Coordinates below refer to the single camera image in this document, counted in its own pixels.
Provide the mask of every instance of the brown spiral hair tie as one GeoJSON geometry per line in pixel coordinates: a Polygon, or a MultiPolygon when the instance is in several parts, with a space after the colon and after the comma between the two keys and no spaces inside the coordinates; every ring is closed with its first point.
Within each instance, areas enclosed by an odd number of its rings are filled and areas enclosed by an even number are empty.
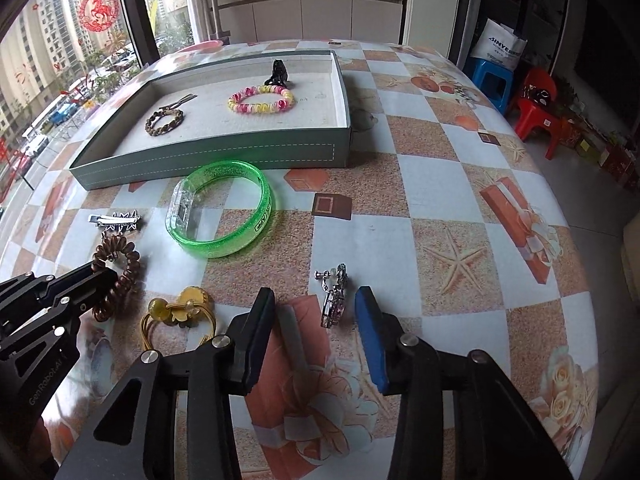
{"type": "Polygon", "coordinates": [[[102,243],[95,248],[91,262],[91,270],[97,272],[106,266],[106,262],[114,262],[118,259],[118,253],[124,254],[127,265],[118,281],[109,290],[103,300],[94,306],[93,313],[97,322],[105,322],[117,313],[122,307],[127,293],[136,283],[140,271],[140,253],[135,250],[133,242],[121,234],[105,235],[102,233],[102,243]]]}

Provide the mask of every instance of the table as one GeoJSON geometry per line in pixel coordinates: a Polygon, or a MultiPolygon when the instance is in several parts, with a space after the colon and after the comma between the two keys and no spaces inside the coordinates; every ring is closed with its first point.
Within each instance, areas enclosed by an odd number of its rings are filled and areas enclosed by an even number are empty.
{"type": "MultiPolygon", "coordinates": [[[[208,197],[211,232],[237,225],[254,204],[241,184],[208,197]]],[[[351,313],[357,287],[370,285],[383,310],[435,348],[487,350],[578,477],[598,386],[584,270],[562,211],[524,145],[435,51],[279,41],[166,56],[92,115],[52,163],[4,248],[0,278],[31,269],[60,275],[86,263],[100,238],[88,215],[134,208],[143,224],[129,238],[142,255],[143,277],[116,319],[82,319],[81,358],[44,413],[57,459],[142,352],[138,322],[151,298],[172,300],[185,286],[201,286],[215,300],[222,332],[251,306],[260,286],[269,286],[288,329],[272,336],[250,396],[231,400],[246,478],[386,478],[399,399],[381,397],[372,385],[351,313]],[[266,234],[240,253],[202,260],[172,241],[164,216],[177,178],[86,192],[67,170],[101,122],[146,80],[220,57],[328,46],[339,56],[348,89],[350,166],[266,171],[276,210],[266,234]],[[339,214],[314,215],[316,192],[342,196],[339,214]],[[341,262],[350,276],[350,309],[327,331],[319,325],[324,295],[313,274],[341,262]],[[299,431],[285,431],[285,418],[299,431]]],[[[152,340],[171,354],[195,348],[207,330],[206,323],[190,330],[163,326],[152,340]]],[[[448,394],[444,406],[444,470],[452,478],[448,394]]],[[[184,478],[186,396],[177,409],[177,477],[184,478]]]]}

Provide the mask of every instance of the silver hair clip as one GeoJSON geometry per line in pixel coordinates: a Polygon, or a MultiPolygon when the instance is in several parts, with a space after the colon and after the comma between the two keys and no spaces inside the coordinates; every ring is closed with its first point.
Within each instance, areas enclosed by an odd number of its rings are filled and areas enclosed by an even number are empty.
{"type": "Polygon", "coordinates": [[[96,224],[98,227],[104,227],[105,231],[134,231],[138,228],[136,223],[140,220],[140,215],[134,209],[129,213],[114,213],[108,215],[89,215],[88,221],[96,224]]]}
{"type": "Polygon", "coordinates": [[[340,264],[337,269],[326,270],[325,272],[316,270],[316,280],[322,281],[322,290],[326,292],[320,325],[324,328],[331,328],[333,325],[340,323],[340,318],[344,312],[347,267],[344,264],[340,264]]]}

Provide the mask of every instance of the yellow bead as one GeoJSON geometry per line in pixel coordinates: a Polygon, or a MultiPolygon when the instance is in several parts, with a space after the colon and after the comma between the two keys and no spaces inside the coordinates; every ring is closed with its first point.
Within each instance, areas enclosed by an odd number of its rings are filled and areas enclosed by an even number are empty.
{"type": "Polygon", "coordinates": [[[167,300],[163,298],[153,298],[149,301],[149,315],[156,321],[166,321],[171,315],[171,311],[167,308],[167,300]]]}

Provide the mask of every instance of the green bracelet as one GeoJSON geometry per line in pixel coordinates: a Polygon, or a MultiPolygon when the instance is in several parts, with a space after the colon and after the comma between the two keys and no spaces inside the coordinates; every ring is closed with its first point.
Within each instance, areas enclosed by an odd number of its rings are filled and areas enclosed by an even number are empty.
{"type": "Polygon", "coordinates": [[[271,188],[264,174],[240,160],[221,160],[203,166],[182,179],[174,189],[164,225],[169,234],[185,249],[207,258],[235,253],[251,243],[264,229],[271,214],[271,188]],[[187,237],[191,206],[196,195],[221,178],[241,177],[260,186],[260,203],[251,217],[236,231],[217,240],[199,241],[187,237]]]}

